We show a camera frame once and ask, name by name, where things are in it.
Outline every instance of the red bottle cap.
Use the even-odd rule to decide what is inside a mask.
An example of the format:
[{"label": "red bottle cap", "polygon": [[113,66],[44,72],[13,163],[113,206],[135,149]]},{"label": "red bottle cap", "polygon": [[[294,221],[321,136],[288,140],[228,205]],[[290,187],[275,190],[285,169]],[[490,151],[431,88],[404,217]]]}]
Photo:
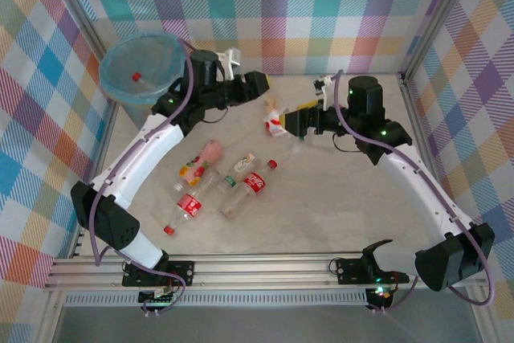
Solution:
[{"label": "red bottle cap", "polygon": [[175,233],[175,230],[172,227],[170,227],[169,225],[166,225],[164,227],[164,232],[166,232],[168,235],[171,236],[173,233]]}]

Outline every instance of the red bottle label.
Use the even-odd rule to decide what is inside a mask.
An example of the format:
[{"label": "red bottle label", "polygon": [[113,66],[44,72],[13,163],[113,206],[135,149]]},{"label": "red bottle label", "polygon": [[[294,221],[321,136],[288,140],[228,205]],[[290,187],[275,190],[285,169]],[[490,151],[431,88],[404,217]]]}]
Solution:
[{"label": "red bottle label", "polygon": [[243,182],[252,188],[256,193],[260,192],[261,189],[266,186],[266,182],[264,182],[263,178],[260,177],[257,173],[248,174]]},{"label": "red bottle label", "polygon": [[202,204],[190,194],[184,194],[184,196],[177,202],[183,210],[190,214],[191,217],[196,216],[196,213],[202,207]]}]

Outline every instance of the small bottle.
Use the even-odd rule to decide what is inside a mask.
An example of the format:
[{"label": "small bottle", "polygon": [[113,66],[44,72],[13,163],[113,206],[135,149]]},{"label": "small bottle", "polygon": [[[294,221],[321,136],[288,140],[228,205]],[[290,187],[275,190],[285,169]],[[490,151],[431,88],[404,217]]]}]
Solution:
[{"label": "small bottle", "polygon": [[173,188],[181,192],[188,186],[195,186],[210,164],[216,162],[223,154],[223,146],[217,141],[209,141],[199,155],[181,167],[178,172],[179,180]]},{"label": "small bottle", "polygon": [[186,223],[188,220],[194,218],[200,208],[202,202],[212,188],[220,179],[222,175],[216,169],[209,169],[198,183],[188,194],[184,194],[177,202],[171,213],[171,219],[164,227],[164,232],[168,235],[173,235],[175,230]]},{"label": "small bottle", "polygon": [[220,212],[226,217],[234,216],[235,211],[248,194],[255,196],[266,186],[265,178],[272,170],[275,170],[276,166],[276,161],[270,160],[263,168],[248,174],[235,192],[223,201]]},{"label": "small bottle", "polygon": [[259,167],[260,160],[252,153],[246,154],[228,169],[228,173],[224,179],[219,182],[218,189],[223,194],[229,193],[243,180],[243,178]]}]

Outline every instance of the red cap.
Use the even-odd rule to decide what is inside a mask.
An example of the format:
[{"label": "red cap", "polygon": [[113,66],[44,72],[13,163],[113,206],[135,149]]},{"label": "red cap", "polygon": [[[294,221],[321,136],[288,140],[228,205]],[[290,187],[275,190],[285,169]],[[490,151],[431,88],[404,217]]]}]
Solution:
[{"label": "red cap", "polygon": [[277,164],[276,164],[276,161],[275,160],[270,160],[267,162],[267,165],[270,167],[271,170],[274,170],[276,169],[277,167]]},{"label": "red cap", "polygon": [[171,236],[173,233],[175,233],[175,230],[172,227],[170,227],[169,225],[166,225],[164,227],[164,232],[166,232],[168,235]]}]

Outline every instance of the white floor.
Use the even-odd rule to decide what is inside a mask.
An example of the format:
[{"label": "white floor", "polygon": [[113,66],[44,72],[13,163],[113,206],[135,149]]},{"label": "white floor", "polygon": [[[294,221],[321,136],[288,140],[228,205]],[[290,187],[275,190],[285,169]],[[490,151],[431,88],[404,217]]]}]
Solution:
[{"label": "white floor", "polygon": [[[272,90],[290,110],[316,99],[311,76],[271,77]],[[341,103],[347,95],[345,77]],[[405,105],[394,76],[378,76],[384,88],[386,116],[399,121],[412,133]],[[214,120],[221,112],[212,111]],[[281,253],[359,251],[382,239],[422,243],[425,233],[416,215],[388,176],[360,153],[340,153],[332,146],[332,135],[312,136],[312,143],[293,154],[289,144],[265,132],[263,100],[230,108],[216,125],[199,124],[172,149],[149,175],[129,212],[141,222],[143,232],[169,254]],[[120,109],[106,157],[105,167],[124,149],[137,130]],[[214,191],[198,217],[173,237],[162,228],[180,198],[172,186],[178,170],[196,156],[209,140],[226,149],[215,164],[220,172],[246,149],[263,160],[275,158],[279,167],[266,189],[251,200],[235,219],[227,221],[217,212],[221,200]],[[340,138],[340,147],[354,149],[351,138]],[[91,255],[87,240],[81,255]]]}]

